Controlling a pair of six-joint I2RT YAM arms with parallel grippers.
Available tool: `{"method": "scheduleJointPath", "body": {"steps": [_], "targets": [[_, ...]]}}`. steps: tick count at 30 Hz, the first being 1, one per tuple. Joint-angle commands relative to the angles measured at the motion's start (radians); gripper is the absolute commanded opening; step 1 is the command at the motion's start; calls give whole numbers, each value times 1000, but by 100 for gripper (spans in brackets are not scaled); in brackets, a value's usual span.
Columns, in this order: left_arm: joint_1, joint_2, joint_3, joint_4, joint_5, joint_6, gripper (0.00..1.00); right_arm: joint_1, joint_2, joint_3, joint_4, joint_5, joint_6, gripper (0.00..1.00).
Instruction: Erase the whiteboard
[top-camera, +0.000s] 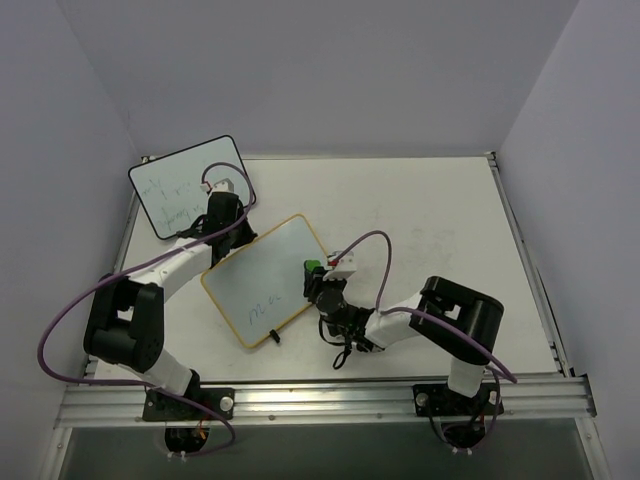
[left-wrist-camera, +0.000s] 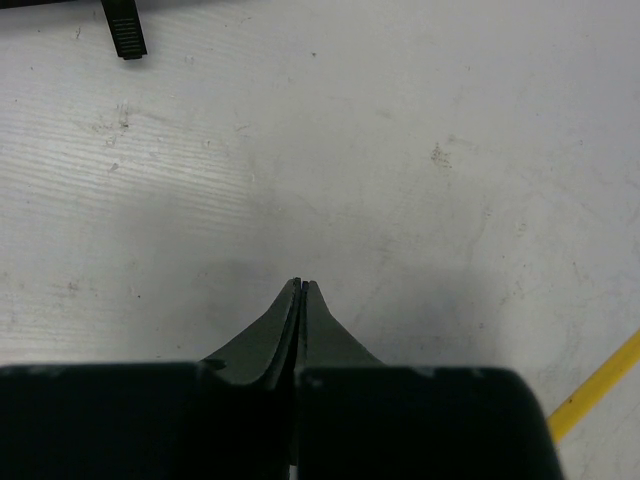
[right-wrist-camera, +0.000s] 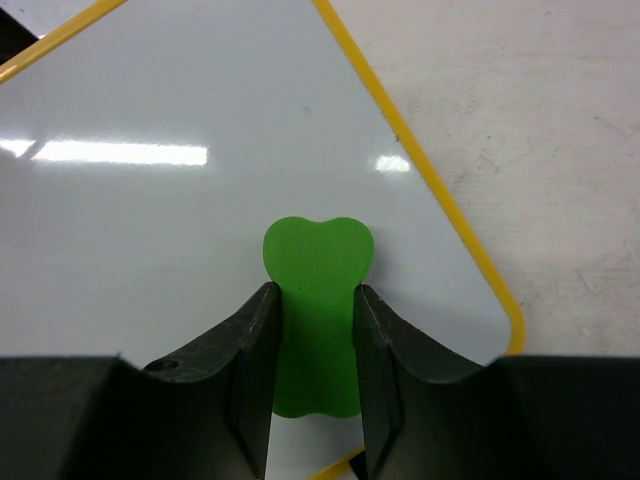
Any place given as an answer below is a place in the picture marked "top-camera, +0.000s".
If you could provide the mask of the green whiteboard eraser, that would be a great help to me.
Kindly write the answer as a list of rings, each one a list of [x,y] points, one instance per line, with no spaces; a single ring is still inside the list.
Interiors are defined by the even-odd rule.
[[[321,268],[322,267],[322,262],[319,260],[305,260],[304,261],[304,268],[306,271],[308,272],[313,272],[316,268]]]

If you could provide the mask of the yellow framed whiteboard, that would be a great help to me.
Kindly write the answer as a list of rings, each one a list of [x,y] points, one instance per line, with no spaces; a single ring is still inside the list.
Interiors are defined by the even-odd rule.
[[[309,307],[304,262],[327,265],[310,222],[296,214],[205,271],[200,282],[240,344],[254,348]]]

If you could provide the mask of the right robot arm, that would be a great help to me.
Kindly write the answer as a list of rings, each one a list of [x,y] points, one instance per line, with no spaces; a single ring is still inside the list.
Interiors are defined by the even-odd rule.
[[[480,400],[485,368],[496,364],[493,348],[504,315],[498,300],[439,276],[382,312],[348,303],[348,275],[317,260],[304,262],[303,295],[319,312],[321,339],[341,352],[333,368],[342,368],[354,352],[374,353],[422,336],[451,356],[444,400],[455,412],[469,411]]]

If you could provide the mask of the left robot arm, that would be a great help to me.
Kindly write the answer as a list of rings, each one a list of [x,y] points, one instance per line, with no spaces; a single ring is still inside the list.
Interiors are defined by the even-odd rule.
[[[194,277],[216,266],[257,234],[239,197],[215,191],[207,211],[181,232],[173,255],[98,289],[83,339],[84,351],[168,391],[166,408],[179,419],[202,405],[199,376],[164,348],[165,302]]]

